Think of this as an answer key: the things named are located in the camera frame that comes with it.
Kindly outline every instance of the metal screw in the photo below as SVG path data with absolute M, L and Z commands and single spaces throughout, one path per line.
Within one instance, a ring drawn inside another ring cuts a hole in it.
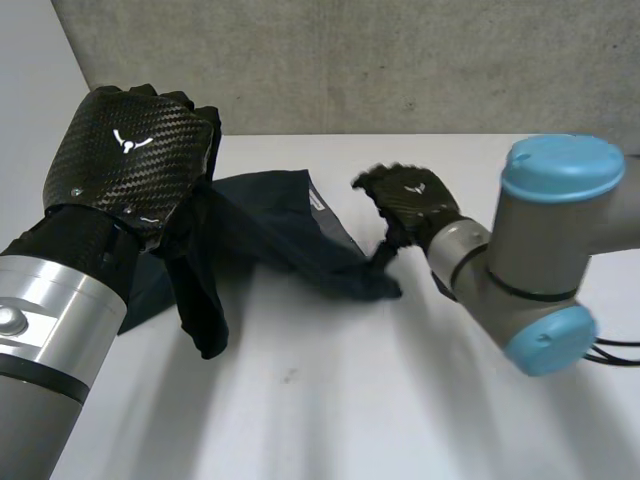
M 23 332 L 29 322 L 27 317 L 14 307 L 0 306 L 0 335 L 11 336 Z

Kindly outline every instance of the concrete wall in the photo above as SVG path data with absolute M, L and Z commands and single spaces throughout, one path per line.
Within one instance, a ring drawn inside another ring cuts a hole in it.
M 254 133 L 640 131 L 633 0 L 54 0 L 90 86 Z

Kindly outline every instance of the black fabric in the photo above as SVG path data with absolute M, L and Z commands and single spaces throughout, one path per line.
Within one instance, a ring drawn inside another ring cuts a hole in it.
M 215 288 L 214 263 L 220 255 L 297 272 L 323 291 L 356 300 L 400 297 L 398 283 L 373 268 L 355 243 L 340 243 L 323 233 L 312 212 L 310 187 L 307 170 L 252 173 L 204 187 L 208 190 L 195 196 L 204 214 L 186 258 L 167 260 L 166 265 L 151 256 L 140 259 L 120 333 L 177 300 L 183 329 L 202 356 L 220 353 L 228 336 Z M 332 231 L 344 230 L 337 218 L 335 222 Z M 346 231 L 336 238 L 353 242 Z

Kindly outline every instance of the blue joint cover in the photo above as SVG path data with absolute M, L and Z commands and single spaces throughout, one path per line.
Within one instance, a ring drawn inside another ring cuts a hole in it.
M 585 307 L 550 313 L 518 332 L 504 352 L 526 375 L 537 377 L 577 362 L 591 348 L 596 324 Z
M 587 135 L 538 135 L 513 145 L 502 188 L 534 203 L 588 200 L 614 189 L 625 171 L 620 149 Z

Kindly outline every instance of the white tabletop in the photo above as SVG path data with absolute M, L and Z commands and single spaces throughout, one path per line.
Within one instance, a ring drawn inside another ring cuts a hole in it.
M 217 177 L 308 168 L 367 252 L 384 223 L 350 180 L 371 165 L 433 169 L 489 228 L 518 136 L 228 137 Z M 610 337 L 640 338 L 640 253 L 595 258 L 581 298 Z M 581 362 L 520 374 L 435 289 L 418 249 L 404 297 L 329 299 L 258 267 L 221 281 L 232 342 L 204 361 L 174 309 L 118 338 L 56 480 L 605 480 L 640 471 L 640 370 Z

